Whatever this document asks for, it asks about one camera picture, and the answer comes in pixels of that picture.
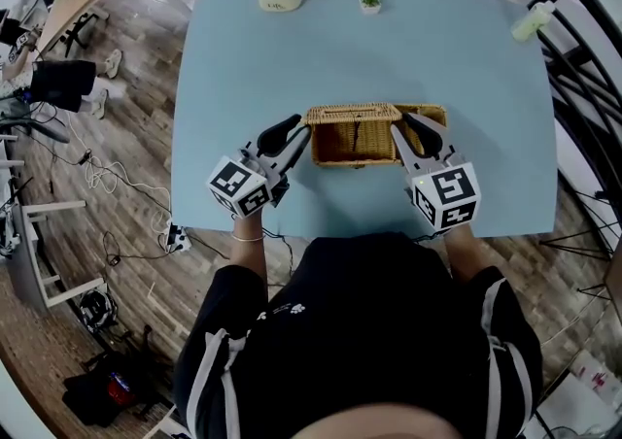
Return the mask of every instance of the white flower pot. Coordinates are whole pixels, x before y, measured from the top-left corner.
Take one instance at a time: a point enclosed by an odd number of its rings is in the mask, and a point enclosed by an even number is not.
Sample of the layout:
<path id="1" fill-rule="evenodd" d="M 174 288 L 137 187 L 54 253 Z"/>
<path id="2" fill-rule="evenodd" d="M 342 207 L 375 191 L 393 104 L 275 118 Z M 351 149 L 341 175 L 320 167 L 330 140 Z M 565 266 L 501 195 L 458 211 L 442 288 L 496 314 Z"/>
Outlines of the white flower pot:
<path id="1" fill-rule="evenodd" d="M 363 10 L 364 15 L 377 15 L 380 13 L 380 8 L 382 7 L 382 3 L 372 8 L 367 7 L 363 2 L 361 2 L 361 0 L 359 0 L 359 3 L 361 4 L 361 9 Z"/>
<path id="2" fill-rule="evenodd" d="M 300 7 L 302 0 L 259 0 L 259 6 L 264 11 L 284 12 L 293 11 Z"/>

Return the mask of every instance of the blue tabletop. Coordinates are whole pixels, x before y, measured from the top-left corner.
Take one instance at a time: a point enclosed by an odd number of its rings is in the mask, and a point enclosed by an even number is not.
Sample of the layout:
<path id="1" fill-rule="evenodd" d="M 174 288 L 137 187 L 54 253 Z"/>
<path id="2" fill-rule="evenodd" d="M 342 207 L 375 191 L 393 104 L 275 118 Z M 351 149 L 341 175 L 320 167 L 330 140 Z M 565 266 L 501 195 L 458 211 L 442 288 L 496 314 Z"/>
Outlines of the blue tabletop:
<path id="1" fill-rule="evenodd" d="M 510 27 L 526 9 L 505 0 L 304 0 L 267 13 L 257 0 L 197 0 L 173 134 L 176 224 L 231 229 L 205 182 L 223 155 L 313 106 L 386 101 L 447 109 L 456 147 L 482 192 L 478 236 L 552 230 L 557 190 L 553 106 L 537 40 Z M 400 166 L 320 168 L 311 147 L 264 223 L 285 235 L 429 233 L 403 191 Z"/>

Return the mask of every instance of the white marker cube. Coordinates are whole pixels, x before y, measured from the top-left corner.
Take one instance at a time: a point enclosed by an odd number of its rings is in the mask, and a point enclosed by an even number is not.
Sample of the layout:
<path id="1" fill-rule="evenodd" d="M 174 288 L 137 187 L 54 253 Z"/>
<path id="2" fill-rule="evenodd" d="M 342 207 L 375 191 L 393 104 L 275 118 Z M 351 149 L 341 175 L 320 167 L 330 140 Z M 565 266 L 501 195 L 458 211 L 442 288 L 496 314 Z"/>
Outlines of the white marker cube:
<path id="1" fill-rule="evenodd" d="M 265 177 L 226 156 L 216 165 L 207 186 L 221 206 L 241 218 L 272 200 Z"/>
<path id="2" fill-rule="evenodd" d="M 473 221 L 481 200 L 471 163 L 413 178 L 412 194 L 413 204 L 435 231 Z"/>

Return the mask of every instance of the woven basket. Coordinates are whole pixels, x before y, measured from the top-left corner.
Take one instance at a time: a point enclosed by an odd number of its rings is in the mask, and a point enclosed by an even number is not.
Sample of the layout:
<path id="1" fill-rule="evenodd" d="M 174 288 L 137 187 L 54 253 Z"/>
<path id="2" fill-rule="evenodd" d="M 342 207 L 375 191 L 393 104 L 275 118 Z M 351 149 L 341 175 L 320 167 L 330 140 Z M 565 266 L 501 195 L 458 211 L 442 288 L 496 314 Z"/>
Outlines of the woven basket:
<path id="1" fill-rule="evenodd" d="M 415 115 L 421 115 L 426 118 L 430 118 L 437 123 L 447 126 L 447 112 L 445 108 L 436 106 L 434 104 L 396 104 L 396 108 L 400 113 L 405 115 L 406 113 L 414 113 Z M 421 144 L 417 132 L 410 128 L 405 121 L 398 121 L 396 125 L 401 130 L 410 145 L 418 152 L 425 153 L 425 148 Z"/>
<path id="2" fill-rule="evenodd" d="M 383 102 L 311 108 L 304 122 L 313 130 L 313 160 L 319 166 L 355 168 L 393 164 L 391 123 L 400 118 L 394 106 Z"/>

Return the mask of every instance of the plastic bottle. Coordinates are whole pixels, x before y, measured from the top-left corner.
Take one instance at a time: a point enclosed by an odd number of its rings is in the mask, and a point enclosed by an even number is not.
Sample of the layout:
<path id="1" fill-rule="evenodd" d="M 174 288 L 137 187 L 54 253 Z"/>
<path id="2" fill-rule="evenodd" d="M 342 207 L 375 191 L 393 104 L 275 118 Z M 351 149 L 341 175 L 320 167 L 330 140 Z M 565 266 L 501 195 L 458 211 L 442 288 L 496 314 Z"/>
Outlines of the plastic bottle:
<path id="1" fill-rule="evenodd" d="M 550 0 L 535 4 L 525 17 L 514 23 L 512 36 L 518 42 L 527 42 L 538 29 L 547 24 L 553 17 L 555 4 Z"/>

